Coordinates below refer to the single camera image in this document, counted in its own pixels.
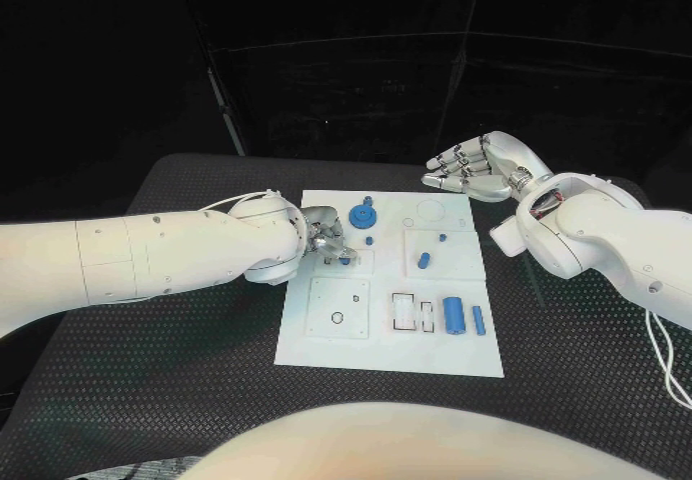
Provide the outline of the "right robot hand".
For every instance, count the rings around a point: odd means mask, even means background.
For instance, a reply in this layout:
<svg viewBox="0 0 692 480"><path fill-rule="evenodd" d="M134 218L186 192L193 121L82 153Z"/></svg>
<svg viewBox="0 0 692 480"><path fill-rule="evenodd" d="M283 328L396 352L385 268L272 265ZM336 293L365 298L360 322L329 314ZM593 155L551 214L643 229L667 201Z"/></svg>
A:
<svg viewBox="0 0 692 480"><path fill-rule="evenodd" d="M554 172L529 146L502 131L456 144L425 164L421 183L486 203L520 201Z"/></svg>

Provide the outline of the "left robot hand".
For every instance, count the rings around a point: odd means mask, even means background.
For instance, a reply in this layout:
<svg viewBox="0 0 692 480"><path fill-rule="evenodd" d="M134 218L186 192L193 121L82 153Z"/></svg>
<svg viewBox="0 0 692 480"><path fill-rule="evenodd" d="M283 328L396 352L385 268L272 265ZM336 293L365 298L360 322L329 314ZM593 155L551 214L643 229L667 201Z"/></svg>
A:
<svg viewBox="0 0 692 480"><path fill-rule="evenodd" d="M301 209L307 225L307 251L329 261L352 260L358 252L346 245L337 210L330 206Z"/></svg>

